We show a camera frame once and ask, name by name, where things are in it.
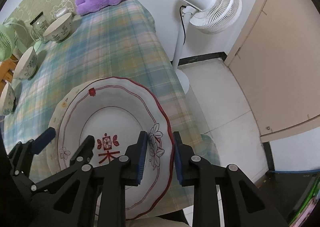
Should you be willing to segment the cream floral plate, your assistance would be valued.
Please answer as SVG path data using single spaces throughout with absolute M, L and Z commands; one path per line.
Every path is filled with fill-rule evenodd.
M 59 129 L 61 125 L 61 121 L 70 105 L 71 101 L 76 97 L 76 95 L 83 90 L 90 81 L 83 83 L 79 86 L 74 87 L 62 100 L 57 104 L 54 113 L 49 122 L 49 127 L 52 127 L 56 131 L 56 137 L 47 145 L 46 147 L 46 155 L 47 155 L 47 164 L 50 169 L 51 174 L 56 174 L 61 171 L 59 164 L 59 151 L 57 147 L 57 141 L 59 136 Z

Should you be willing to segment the green desk fan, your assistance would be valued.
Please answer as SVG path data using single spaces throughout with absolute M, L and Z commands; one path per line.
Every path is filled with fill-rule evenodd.
M 10 18 L 1 24 L 1 62 L 19 60 L 31 46 L 37 51 L 42 41 L 22 20 Z

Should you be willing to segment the green cartoon wall cloth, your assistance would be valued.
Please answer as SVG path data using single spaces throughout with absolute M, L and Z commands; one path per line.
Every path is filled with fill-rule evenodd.
M 12 25 L 16 30 L 16 35 L 24 46 L 28 47 L 33 43 L 33 38 L 37 38 L 33 34 L 31 21 L 41 12 L 48 23 L 53 22 L 56 16 L 63 9 L 67 9 L 71 13 L 75 13 L 75 0 L 22 0 L 22 2 L 13 10 L 13 12 L 5 20 L 13 22 Z

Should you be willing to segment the white plate with red rim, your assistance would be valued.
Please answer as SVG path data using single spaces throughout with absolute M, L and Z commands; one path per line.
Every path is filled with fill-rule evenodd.
M 91 81 L 68 106 L 57 147 L 61 170 L 88 135 L 95 139 L 91 164 L 104 166 L 125 154 L 141 131 L 148 134 L 143 178 L 126 188 L 126 218 L 150 212 L 172 179 L 174 141 L 170 123 L 157 98 L 132 80 L 110 77 Z

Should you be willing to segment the beige cabinet door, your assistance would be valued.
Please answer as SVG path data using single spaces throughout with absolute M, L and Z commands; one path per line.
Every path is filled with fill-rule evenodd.
M 262 142 L 319 126 L 319 12 L 312 0 L 266 0 L 229 67 Z

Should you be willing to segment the small floral ceramic bowl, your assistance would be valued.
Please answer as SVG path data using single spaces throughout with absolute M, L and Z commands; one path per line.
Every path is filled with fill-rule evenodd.
M 7 116 L 12 112 L 12 110 L 14 109 L 15 100 L 16 96 L 14 89 L 12 88 L 10 83 L 7 83 L 2 90 L 0 98 L 1 116 Z

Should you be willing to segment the cotton swab container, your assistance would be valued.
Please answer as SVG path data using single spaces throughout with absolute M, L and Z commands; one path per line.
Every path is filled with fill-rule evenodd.
M 69 13 L 69 10 L 67 8 L 62 8 L 62 9 L 59 9 L 56 13 L 55 13 L 55 18 L 60 18 L 61 16 L 65 15 Z

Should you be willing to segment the large ceramic bowl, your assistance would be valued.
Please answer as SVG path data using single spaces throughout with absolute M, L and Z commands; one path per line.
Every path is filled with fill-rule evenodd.
M 56 19 L 43 33 L 45 39 L 52 42 L 60 42 L 64 40 L 72 29 L 72 13 L 66 13 Z

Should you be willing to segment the plaid tablecloth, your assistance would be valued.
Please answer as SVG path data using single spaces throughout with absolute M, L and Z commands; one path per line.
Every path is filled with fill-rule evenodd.
M 154 19 L 138 0 L 127 0 L 77 19 L 75 31 L 67 39 L 48 42 L 37 54 L 35 75 L 12 83 L 17 107 L 3 123 L 7 151 L 47 129 L 55 107 L 74 87 L 117 76 L 151 90 L 183 143 L 219 164 L 214 142 L 201 139 L 182 87 L 156 35 Z

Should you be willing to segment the glass jar with black lid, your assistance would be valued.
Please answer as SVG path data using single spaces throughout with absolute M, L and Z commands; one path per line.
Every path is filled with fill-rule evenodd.
M 31 22 L 30 25 L 34 33 L 39 37 L 42 43 L 47 43 L 48 40 L 44 36 L 44 32 L 49 27 L 49 23 L 44 16 L 43 12 L 40 12 Z

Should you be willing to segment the white standing fan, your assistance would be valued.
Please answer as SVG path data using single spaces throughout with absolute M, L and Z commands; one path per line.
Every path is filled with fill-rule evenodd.
M 187 29 L 191 24 L 204 34 L 217 34 L 233 25 L 242 11 L 242 0 L 181 0 L 181 25 L 178 32 L 172 67 L 185 93 L 189 90 L 188 77 L 178 69 Z

